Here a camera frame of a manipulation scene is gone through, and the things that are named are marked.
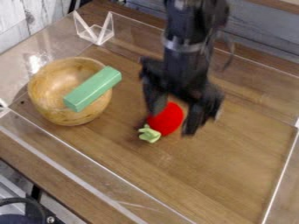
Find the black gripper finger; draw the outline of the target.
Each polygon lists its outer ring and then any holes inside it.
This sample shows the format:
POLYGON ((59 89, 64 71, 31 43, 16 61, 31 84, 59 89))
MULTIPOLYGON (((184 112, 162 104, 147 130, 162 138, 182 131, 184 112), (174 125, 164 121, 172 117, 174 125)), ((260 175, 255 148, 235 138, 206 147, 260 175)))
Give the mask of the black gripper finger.
POLYGON ((199 100, 190 104, 188 114, 182 126, 182 134, 184 136, 194 136, 198 129, 212 118, 216 118, 219 112, 218 100, 199 100))
POLYGON ((143 91, 148 113, 152 116, 156 116, 163 111, 167 103, 167 82, 143 78, 143 91))

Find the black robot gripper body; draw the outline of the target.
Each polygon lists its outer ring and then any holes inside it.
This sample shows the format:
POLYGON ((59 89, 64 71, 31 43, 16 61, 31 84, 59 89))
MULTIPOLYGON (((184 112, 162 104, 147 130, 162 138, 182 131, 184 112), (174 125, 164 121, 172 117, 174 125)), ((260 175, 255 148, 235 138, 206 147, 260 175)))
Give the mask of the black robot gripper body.
POLYGON ((210 81, 207 56, 199 52, 164 49, 163 59, 141 57, 140 64, 140 80, 148 78, 151 81, 166 81, 168 95, 174 95, 188 105, 199 100, 218 100, 220 112, 224 94, 210 81))

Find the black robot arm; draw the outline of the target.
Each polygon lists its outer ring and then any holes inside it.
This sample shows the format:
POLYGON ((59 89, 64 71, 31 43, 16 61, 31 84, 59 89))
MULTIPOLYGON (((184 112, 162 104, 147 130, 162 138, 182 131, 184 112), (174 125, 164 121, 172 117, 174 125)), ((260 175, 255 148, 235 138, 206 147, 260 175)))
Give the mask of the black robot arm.
POLYGON ((182 134, 192 136, 215 119, 224 93, 208 78, 214 43, 230 18, 227 0, 163 0, 167 24, 163 58, 140 59, 148 114, 158 115, 174 95, 188 104, 182 134))

